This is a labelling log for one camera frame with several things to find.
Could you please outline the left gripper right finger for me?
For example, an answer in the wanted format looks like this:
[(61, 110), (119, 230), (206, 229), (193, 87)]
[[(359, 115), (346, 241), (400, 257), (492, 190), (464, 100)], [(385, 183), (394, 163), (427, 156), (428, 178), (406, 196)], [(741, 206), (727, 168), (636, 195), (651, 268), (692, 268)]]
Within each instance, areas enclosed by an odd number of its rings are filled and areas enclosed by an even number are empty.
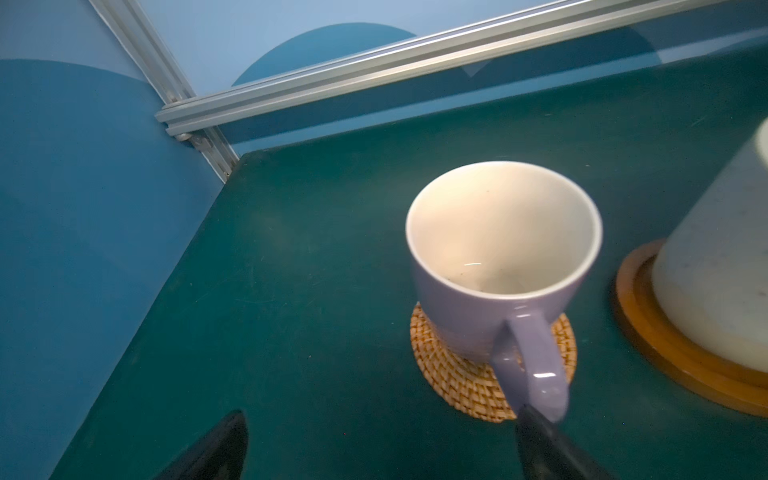
[(515, 431), (523, 474), (528, 480), (615, 479), (530, 405), (524, 405), (517, 413)]

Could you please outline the cream mug white handle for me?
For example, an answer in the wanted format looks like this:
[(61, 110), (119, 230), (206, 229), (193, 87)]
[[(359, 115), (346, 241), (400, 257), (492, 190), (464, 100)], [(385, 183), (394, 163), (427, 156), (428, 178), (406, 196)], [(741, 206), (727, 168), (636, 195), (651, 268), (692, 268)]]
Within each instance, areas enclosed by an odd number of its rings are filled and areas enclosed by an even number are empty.
[(767, 125), (666, 239), (652, 269), (669, 320), (703, 349), (767, 369)]

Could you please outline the cream mug lilac handle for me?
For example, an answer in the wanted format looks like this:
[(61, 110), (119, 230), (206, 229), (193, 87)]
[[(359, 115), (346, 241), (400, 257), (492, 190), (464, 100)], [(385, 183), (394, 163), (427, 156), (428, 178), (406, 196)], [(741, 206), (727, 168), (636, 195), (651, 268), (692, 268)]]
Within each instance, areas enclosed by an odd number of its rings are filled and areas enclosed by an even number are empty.
[(417, 194), (405, 236), (418, 301), (443, 344), (488, 364), (512, 410), (562, 420), (569, 384), (551, 328), (602, 245), (592, 198), (541, 166), (469, 164)]

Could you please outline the brown wooden round coaster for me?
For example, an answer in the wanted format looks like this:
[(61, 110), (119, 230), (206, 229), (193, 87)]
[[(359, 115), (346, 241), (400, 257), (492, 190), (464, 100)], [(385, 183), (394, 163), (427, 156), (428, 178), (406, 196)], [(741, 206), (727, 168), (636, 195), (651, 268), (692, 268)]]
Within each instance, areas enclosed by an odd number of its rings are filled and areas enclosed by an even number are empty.
[(721, 358), (687, 338), (658, 303), (651, 271), (664, 239), (634, 249), (615, 276), (617, 325), (656, 369), (686, 389), (732, 410), (767, 416), (767, 374)]

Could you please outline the woven rattan round coaster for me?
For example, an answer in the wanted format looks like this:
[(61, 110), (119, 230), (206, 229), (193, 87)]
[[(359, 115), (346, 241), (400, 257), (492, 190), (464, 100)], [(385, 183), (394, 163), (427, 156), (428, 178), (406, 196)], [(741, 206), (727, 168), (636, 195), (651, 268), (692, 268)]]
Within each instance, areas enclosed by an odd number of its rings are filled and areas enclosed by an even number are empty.
[(486, 422), (516, 419), (491, 367), (464, 359), (445, 347), (419, 304), (411, 313), (410, 343), (424, 378), (448, 405)]

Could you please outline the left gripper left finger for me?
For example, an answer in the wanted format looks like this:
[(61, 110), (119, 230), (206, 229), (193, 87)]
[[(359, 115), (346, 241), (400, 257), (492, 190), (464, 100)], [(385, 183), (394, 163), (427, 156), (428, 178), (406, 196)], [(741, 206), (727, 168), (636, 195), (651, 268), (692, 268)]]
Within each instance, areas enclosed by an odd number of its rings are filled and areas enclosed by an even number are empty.
[(246, 417), (241, 410), (233, 410), (178, 455), (155, 479), (239, 480), (248, 443)]

